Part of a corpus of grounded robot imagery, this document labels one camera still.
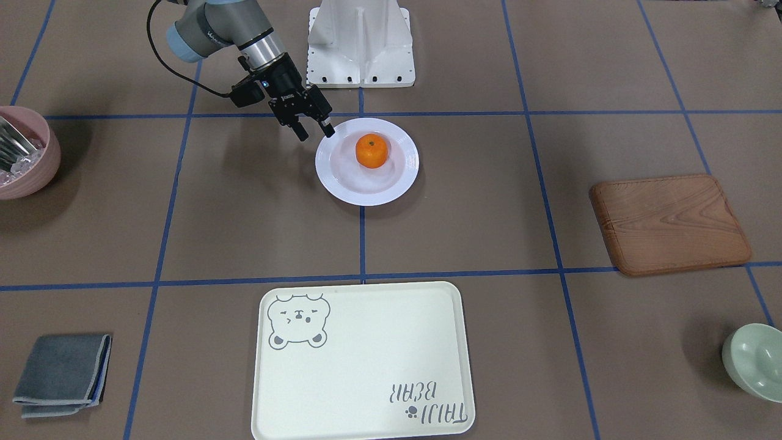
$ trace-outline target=silver metal cylinder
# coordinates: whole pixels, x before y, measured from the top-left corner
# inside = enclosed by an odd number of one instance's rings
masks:
[[[282,56],[285,53],[285,46],[282,45],[282,41],[276,33],[272,32],[254,44],[245,47],[241,52],[247,58],[249,66],[255,70]]]

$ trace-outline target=pink bowl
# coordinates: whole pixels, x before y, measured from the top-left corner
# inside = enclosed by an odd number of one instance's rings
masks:
[[[28,139],[40,139],[44,153],[32,168],[13,182],[0,186],[0,200],[28,196],[46,186],[59,168],[59,142],[44,117],[19,106],[0,106],[0,116],[10,122]]]

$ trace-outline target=light green bowl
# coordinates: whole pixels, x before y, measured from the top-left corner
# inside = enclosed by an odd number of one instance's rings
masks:
[[[766,324],[743,326],[725,340],[723,363],[741,389],[782,403],[782,331]]]

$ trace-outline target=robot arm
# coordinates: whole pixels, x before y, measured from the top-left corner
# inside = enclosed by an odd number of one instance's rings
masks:
[[[277,120],[300,140],[308,134],[299,115],[316,120],[327,137],[334,134],[328,117],[331,106],[316,85],[302,86],[299,71],[256,0],[168,1],[187,5],[166,34],[180,59],[194,63],[230,45],[239,49],[239,63],[248,75],[228,94],[237,107],[259,103],[265,91]]]

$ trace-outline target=brown wooden board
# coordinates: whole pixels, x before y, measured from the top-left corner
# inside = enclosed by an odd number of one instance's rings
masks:
[[[602,182],[590,198],[608,254],[626,275],[739,265],[752,256],[710,175]]]

